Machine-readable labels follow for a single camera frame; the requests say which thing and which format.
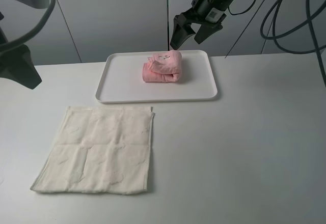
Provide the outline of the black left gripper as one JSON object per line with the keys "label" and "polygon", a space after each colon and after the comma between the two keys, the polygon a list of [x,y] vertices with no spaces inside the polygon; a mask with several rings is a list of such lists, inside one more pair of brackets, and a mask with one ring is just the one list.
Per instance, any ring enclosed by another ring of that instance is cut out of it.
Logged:
{"label": "black left gripper", "polygon": [[1,78],[31,90],[42,82],[32,62],[30,49],[25,44],[9,51],[1,51]]}

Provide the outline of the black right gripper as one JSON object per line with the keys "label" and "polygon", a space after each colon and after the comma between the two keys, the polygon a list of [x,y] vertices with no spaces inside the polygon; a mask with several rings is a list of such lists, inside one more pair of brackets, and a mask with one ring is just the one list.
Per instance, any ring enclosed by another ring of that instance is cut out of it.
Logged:
{"label": "black right gripper", "polygon": [[[220,31],[226,17],[227,0],[193,0],[190,9],[174,17],[174,29],[170,46],[179,49],[191,36],[201,44],[207,38]],[[197,33],[191,27],[192,23],[200,25]]]}

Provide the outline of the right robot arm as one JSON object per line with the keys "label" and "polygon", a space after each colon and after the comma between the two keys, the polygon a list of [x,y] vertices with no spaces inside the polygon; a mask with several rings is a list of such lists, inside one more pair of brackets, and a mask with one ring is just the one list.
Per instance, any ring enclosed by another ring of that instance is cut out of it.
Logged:
{"label": "right robot arm", "polygon": [[225,11],[234,0],[192,0],[192,6],[174,17],[170,46],[178,50],[191,36],[201,44],[220,31],[226,17]]}

